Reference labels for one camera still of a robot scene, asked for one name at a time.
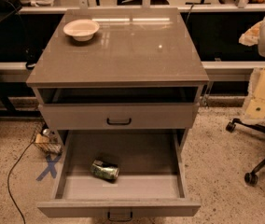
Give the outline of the green soda can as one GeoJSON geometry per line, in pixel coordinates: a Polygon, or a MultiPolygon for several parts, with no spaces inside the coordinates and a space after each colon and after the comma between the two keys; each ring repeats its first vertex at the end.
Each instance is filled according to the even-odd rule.
{"type": "Polygon", "coordinates": [[[116,180],[119,176],[119,168],[109,162],[94,160],[91,165],[91,173],[105,180],[116,180]]]}

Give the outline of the grey drawer cabinet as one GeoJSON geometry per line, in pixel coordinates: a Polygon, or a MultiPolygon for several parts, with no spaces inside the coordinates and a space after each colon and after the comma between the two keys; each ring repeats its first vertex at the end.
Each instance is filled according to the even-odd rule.
{"type": "MultiPolygon", "coordinates": [[[[39,105],[199,105],[208,76],[175,8],[69,10],[27,83],[39,105]],[[70,21],[100,28],[79,42],[63,32],[70,21]]],[[[190,128],[172,130],[184,140],[190,128]]],[[[60,141],[72,131],[53,130],[60,141]]]]}

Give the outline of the open grey drawer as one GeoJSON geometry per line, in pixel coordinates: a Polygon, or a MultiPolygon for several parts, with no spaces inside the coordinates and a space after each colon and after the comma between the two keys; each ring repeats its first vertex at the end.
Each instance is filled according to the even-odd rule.
{"type": "Polygon", "coordinates": [[[47,217],[192,217],[201,203],[190,199],[179,136],[172,130],[72,131],[65,142],[47,217]],[[94,160],[117,165],[116,180],[91,173],[94,160]]]}

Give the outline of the white paper bowl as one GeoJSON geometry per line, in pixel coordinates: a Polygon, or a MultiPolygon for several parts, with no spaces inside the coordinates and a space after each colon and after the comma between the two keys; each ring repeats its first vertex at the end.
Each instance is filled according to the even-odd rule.
{"type": "Polygon", "coordinates": [[[76,41],[83,42],[93,38],[98,32],[100,25],[93,20],[75,20],[68,22],[63,27],[66,35],[73,37],[76,41]]]}

